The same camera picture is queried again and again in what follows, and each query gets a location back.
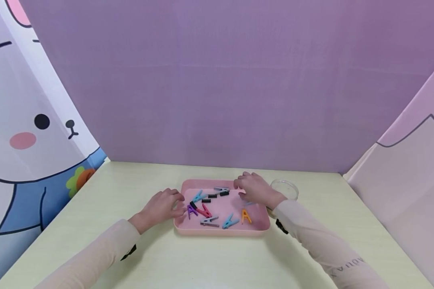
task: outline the clear glass bowl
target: clear glass bowl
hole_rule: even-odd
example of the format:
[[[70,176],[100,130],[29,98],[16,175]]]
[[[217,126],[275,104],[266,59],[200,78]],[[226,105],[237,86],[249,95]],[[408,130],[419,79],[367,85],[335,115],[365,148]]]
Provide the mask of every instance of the clear glass bowl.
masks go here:
[[[270,186],[275,191],[281,192],[290,200],[297,200],[297,197],[299,197],[299,189],[289,181],[276,179],[270,183]],[[276,215],[272,212],[272,210],[267,208],[267,212],[270,217],[276,219]]]

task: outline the red clothespin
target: red clothespin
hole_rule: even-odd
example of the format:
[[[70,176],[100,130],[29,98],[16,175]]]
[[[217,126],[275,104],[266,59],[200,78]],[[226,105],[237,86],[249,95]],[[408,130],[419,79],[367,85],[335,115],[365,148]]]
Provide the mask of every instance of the red clothespin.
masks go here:
[[[249,218],[248,212],[245,209],[243,209],[241,214],[241,224],[244,223],[244,219],[247,219],[249,224],[252,224],[251,218]]]
[[[204,211],[196,208],[196,210],[198,211],[198,213],[200,213],[201,215],[205,216],[206,218],[211,218],[212,217],[211,212],[209,212],[209,210],[206,208],[205,204],[202,204],[202,205],[203,205]]]

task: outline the right hand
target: right hand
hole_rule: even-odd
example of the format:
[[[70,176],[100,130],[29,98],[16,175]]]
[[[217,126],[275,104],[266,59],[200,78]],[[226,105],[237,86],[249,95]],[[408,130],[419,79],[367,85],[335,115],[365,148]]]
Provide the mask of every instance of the right hand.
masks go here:
[[[245,171],[238,179],[233,181],[235,189],[244,189],[246,193],[239,192],[240,198],[245,201],[262,204],[274,210],[278,204],[287,198],[280,192],[275,191],[258,174]]]

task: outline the blue clothespin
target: blue clothespin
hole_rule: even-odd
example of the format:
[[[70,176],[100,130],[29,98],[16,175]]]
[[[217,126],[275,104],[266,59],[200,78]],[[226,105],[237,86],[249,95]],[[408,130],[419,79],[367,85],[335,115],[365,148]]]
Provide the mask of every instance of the blue clothespin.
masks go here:
[[[205,197],[207,197],[207,194],[201,195],[201,193],[203,192],[203,190],[200,190],[193,198],[193,203],[197,203],[199,200],[204,199]]]
[[[212,221],[214,221],[215,219],[218,219],[218,216],[204,219],[204,220],[201,221],[201,225],[203,225],[203,226],[215,226],[215,227],[218,228],[219,224],[212,223]]]
[[[232,221],[231,218],[233,217],[233,213],[231,213],[227,219],[225,220],[225,222],[222,225],[222,229],[228,229],[230,228],[232,225],[235,225],[236,223],[238,223],[240,220],[237,219],[235,221]]]
[[[195,214],[196,216],[198,215],[198,212],[191,205],[188,205],[186,209],[188,211],[188,219],[189,220],[191,219],[190,218],[191,213]]]

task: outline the plastic tray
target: plastic tray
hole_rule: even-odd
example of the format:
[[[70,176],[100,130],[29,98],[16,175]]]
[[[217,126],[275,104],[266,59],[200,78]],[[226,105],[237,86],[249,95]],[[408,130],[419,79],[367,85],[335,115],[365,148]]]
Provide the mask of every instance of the plastic tray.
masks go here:
[[[211,203],[205,203],[212,216],[218,216],[218,219],[213,222],[219,224],[220,227],[203,226],[201,225],[201,220],[205,219],[205,216],[192,214],[190,219],[188,219],[188,213],[185,213],[184,216],[174,219],[174,225],[179,234],[258,237],[262,236],[269,229],[270,220],[266,208],[260,204],[244,206],[245,202],[238,195],[238,192],[243,190],[233,189],[233,181],[188,179],[183,182],[181,188],[181,194],[184,195],[185,201],[178,206],[187,206],[200,189],[203,190],[202,194],[215,194],[214,187],[230,188],[229,195],[222,197],[218,195],[217,198],[211,199]],[[202,209],[201,201],[197,202],[196,206]],[[242,209],[246,209],[252,223],[249,223],[248,220],[244,220],[244,223],[241,222]],[[240,221],[224,230],[222,229],[222,224],[231,213],[233,213],[232,220],[239,219]]]

